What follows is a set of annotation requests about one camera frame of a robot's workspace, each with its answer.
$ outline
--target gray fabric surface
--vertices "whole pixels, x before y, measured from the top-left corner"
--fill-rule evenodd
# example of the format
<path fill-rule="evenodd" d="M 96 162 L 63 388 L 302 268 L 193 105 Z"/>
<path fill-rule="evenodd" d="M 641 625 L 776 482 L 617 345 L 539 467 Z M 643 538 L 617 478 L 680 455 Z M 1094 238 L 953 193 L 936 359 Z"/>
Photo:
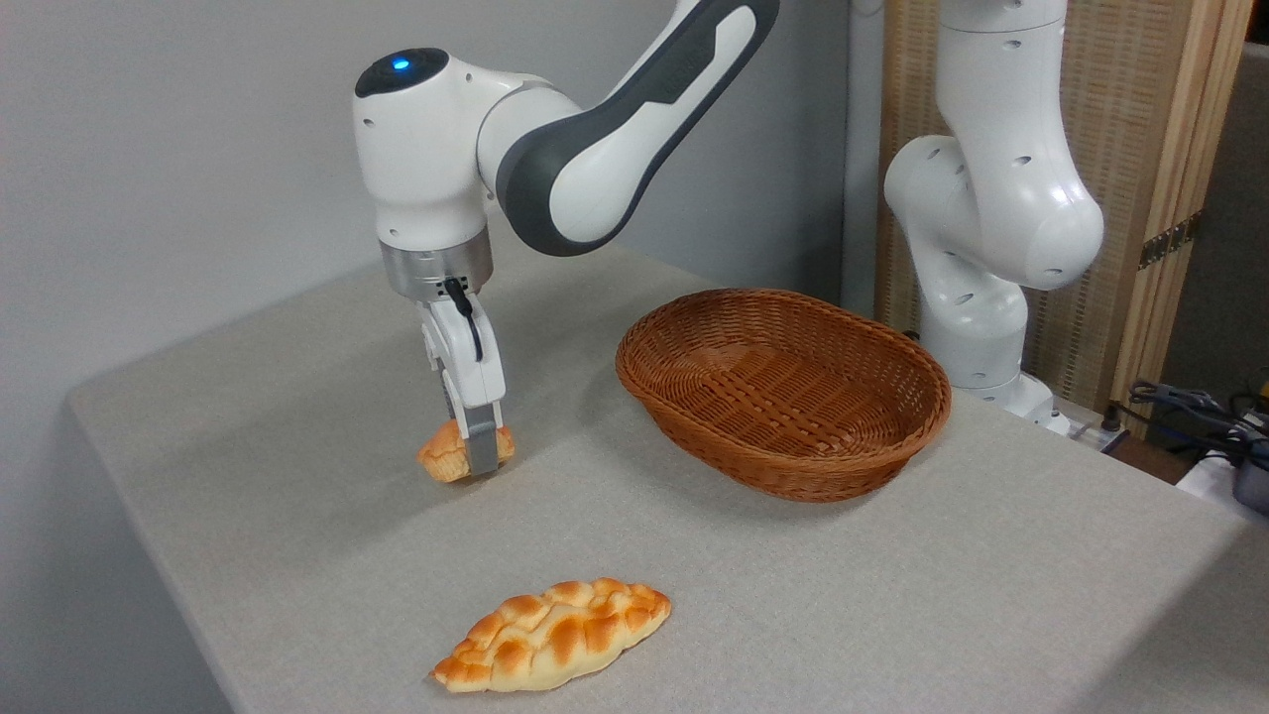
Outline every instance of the gray fabric surface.
<path fill-rule="evenodd" d="M 881 492 L 783 502 L 678 451 L 615 344 L 702 280 L 495 226 L 482 292 L 519 454 L 433 483 L 444 420 L 412 308 L 329 284 L 79 389 L 71 405 L 235 706 L 418 711 L 1264 711 L 1269 538 L 957 399 Z M 501 600 L 642 581 L 669 621 L 548 694 L 425 680 Z"/>

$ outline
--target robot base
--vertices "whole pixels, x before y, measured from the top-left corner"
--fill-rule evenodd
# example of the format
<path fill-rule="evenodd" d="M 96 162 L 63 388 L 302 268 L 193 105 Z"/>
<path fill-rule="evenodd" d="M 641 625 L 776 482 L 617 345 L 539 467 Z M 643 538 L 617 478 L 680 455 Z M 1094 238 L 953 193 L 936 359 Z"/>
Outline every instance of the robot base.
<path fill-rule="evenodd" d="M 1053 392 L 1038 379 L 1019 374 L 1013 380 L 986 389 L 963 389 L 961 392 L 990 402 L 1011 415 L 1037 424 L 1051 432 L 1067 436 L 1071 421 L 1053 406 Z"/>

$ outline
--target metal hinge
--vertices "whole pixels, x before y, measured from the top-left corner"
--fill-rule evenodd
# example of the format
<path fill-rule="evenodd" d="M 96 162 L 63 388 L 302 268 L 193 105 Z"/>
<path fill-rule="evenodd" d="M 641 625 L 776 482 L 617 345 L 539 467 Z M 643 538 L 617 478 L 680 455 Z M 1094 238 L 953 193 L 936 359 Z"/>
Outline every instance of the metal hinge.
<path fill-rule="evenodd" d="M 1147 240 L 1146 243 L 1141 246 L 1141 260 L 1137 261 L 1137 269 L 1142 270 L 1148 268 L 1167 255 L 1176 252 L 1187 242 L 1194 240 L 1194 237 L 1198 236 L 1202 218 L 1203 211 L 1199 211 L 1180 223 L 1176 223 L 1175 226 Z"/>

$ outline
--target silver flange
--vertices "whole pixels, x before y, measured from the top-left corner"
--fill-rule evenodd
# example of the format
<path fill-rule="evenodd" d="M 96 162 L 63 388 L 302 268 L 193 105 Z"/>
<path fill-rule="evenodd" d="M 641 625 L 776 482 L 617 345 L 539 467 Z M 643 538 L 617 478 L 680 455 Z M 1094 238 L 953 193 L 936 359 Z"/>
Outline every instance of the silver flange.
<path fill-rule="evenodd" d="M 448 299 L 442 285 L 445 278 L 458 278 L 467 292 L 478 292 L 494 274 L 487 227 L 443 250 L 401 250 L 379 242 L 379 251 L 392 289 L 416 302 Z"/>

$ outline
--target bamboo blind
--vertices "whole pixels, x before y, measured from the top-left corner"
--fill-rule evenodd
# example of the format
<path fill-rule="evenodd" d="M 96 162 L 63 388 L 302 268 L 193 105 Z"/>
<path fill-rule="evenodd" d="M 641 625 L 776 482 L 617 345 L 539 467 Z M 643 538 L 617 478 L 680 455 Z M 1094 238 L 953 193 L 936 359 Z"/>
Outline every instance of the bamboo blind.
<path fill-rule="evenodd" d="M 1178 240 L 1141 268 L 1143 246 L 1202 208 L 1250 11 L 1251 0 L 1068 8 L 1063 118 L 1107 235 L 1080 282 L 1028 290 L 1024 356 L 1024 369 L 1066 399 L 1099 410 L 1138 377 L 1162 373 L 1192 243 Z M 907 141 L 948 133 L 934 103 L 938 0 L 887 0 L 886 13 L 882 166 Z M 917 328 L 911 259 L 884 204 L 877 260 L 878 317 Z"/>

